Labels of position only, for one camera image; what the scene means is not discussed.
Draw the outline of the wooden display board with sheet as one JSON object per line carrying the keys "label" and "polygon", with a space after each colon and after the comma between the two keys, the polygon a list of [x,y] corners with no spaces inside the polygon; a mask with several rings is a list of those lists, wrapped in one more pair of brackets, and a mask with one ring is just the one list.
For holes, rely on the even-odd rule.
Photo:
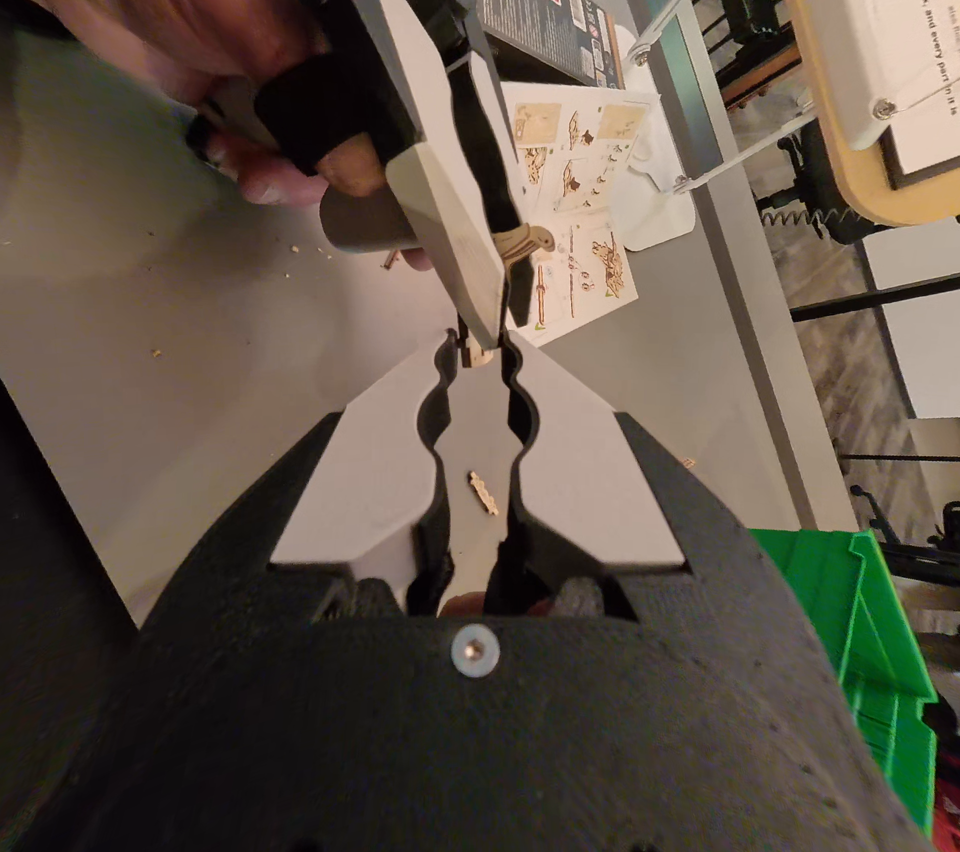
{"label": "wooden display board with sheet", "polygon": [[958,0],[787,0],[834,178],[867,220],[957,219]]}

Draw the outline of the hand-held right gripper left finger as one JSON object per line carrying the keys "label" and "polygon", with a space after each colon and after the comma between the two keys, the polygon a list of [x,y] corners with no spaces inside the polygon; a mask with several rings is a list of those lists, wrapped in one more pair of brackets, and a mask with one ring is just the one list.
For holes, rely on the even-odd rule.
{"label": "hand-held right gripper left finger", "polygon": [[451,423],[457,371],[457,333],[446,330],[346,406],[272,565],[378,580],[403,611],[439,609],[454,563],[448,485],[436,446]]}

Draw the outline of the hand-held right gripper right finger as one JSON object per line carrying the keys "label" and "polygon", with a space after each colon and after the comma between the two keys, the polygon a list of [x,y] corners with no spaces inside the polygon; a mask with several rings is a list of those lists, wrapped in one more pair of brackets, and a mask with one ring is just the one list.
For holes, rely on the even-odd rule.
{"label": "hand-held right gripper right finger", "polygon": [[501,348],[510,469],[508,529],[534,575],[674,572],[686,557],[602,398],[520,335]]}

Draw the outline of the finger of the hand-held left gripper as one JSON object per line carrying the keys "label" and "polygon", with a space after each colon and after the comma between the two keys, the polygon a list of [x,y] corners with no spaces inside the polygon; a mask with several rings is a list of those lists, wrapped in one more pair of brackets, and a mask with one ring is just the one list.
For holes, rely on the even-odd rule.
{"label": "finger of the hand-held left gripper", "polygon": [[407,0],[378,0],[413,97],[416,141],[386,165],[389,186],[458,315],[498,348],[506,271],[455,119],[441,54]]}
{"label": "finger of the hand-held left gripper", "polygon": [[471,312],[458,307],[470,328],[527,325],[533,296],[529,258],[505,282],[491,234],[529,223],[522,170],[489,43],[465,33],[447,66],[451,108],[463,171],[452,173],[458,199],[447,235]]}

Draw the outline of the green storage bin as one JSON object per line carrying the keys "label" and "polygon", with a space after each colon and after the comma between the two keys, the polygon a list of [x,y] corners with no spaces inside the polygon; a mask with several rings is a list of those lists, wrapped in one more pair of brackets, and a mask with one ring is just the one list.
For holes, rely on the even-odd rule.
{"label": "green storage bin", "polygon": [[880,545],[866,531],[759,530],[754,537],[792,588],[884,779],[932,836],[938,701]]}

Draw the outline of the white instruction booklet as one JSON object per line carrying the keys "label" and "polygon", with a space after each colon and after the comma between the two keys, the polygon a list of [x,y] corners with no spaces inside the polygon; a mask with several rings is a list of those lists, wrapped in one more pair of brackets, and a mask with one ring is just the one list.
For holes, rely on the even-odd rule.
{"label": "white instruction booklet", "polygon": [[613,199],[660,97],[532,82],[505,82],[502,92],[527,221],[555,241],[532,257],[530,319],[520,329],[544,346],[637,300]]}

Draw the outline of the wooden model assembly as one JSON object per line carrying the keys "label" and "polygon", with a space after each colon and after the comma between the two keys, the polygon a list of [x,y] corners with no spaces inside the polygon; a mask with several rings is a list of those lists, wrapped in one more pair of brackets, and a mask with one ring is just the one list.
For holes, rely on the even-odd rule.
{"label": "wooden model assembly", "polygon": [[556,248],[554,235],[546,227],[530,223],[493,232],[490,238],[502,266],[501,283],[507,280],[514,266],[529,260],[537,252],[552,253]]}

